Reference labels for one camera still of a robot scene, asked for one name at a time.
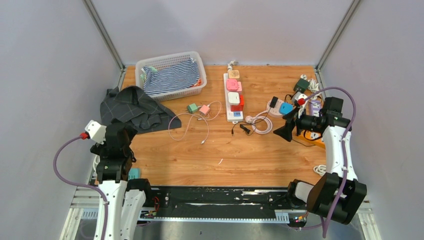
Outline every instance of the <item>white wall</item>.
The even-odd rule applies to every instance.
[[[422,239],[424,2],[362,2],[324,67],[324,83],[356,100],[352,159],[382,239]]]
[[[125,64],[197,51],[205,64],[317,64],[351,0],[93,0]]]
[[[75,188],[53,157],[100,119],[119,70],[81,0],[2,1],[0,18],[0,239],[56,240]],[[91,145],[59,156],[66,178],[84,181]]]

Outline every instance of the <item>striped shirt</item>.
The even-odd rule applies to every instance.
[[[198,63],[192,58],[159,71],[144,66],[142,71],[145,73],[143,90],[149,96],[188,89],[200,79]]]

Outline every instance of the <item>clothing pile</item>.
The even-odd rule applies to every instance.
[[[117,119],[137,130],[138,134],[181,128],[181,120],[175,114],[148,96],[138,86],[108,89],[100,104],[101,123],[105,126]]]
[[[149,96],[202,85],[198,62],[193,58],[161,70],[144,66],[141,71],[143,90]]]

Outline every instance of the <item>metal pole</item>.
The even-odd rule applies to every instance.
[[[99,14],[96,11],[96,8],[93,5],[93,2],[91,0],[82,0],[85,7],[87,8],[88,13],[90,14],[95,26],[97,27],[98,31],[100,32],[101,37],[104,40],[104,43],[106,44],[107,48],[110,51],[110,54],[112,54],[113,59],[115,60],[116,64],[118,65],[121,72],[124,71],[124,64],[122,63],[122,60],[118,54],[118,51],[116,50],[114,44],[112,43],[111,38],[108,35],[108,32],[106,31],[105,26],[102,23],[102,20],[99,17]]]
[[[353,0],[350,4],[349,8],[347,9],[346,14],[344,15],[343,19],[340,22],[340,25],[338,26],[337,30],[335,31],[330,43],[328,44],[327,48],[324,51],[324,54],[322,54],[321,59],[319,60],[318,64],[316,65],[316,70],[318,73],[320,73],[321,69],[324,67],[324,64],[326,63],[330,53],[332,52],[334,46],[338,42],[340,36],[342,35],[343,31],[345,30],[347,24],[351,20],[352,16],[358,9],[359,4],[362,0]]]

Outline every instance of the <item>white basket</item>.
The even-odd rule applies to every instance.
[[[156,101],[162,102],[171,99],[178,99],[182,97],[192,96],[200,94],[202,88],[206,86],[206,73],[205,68],[203,67],[202,59],[200,55],[195,51],[187,51],[182,53],[170,54],[165,56],[158,56],[149,59],[140,60],[135,65],[135,85],[140,88],[143,88],[144,81],[140,80],[140,75],[142,74],[142,68],[144,66],[154,67],[157,70],[161,70],[167,67],[177,65],[181,62],[184,62],[189,59],[194,59],[197,61],[197,66],[199,68],[199,74],[201,79],[200,86],[194,86],[182,90],[170,91],[166,93],[159,93],[150,95],[150,97]]]

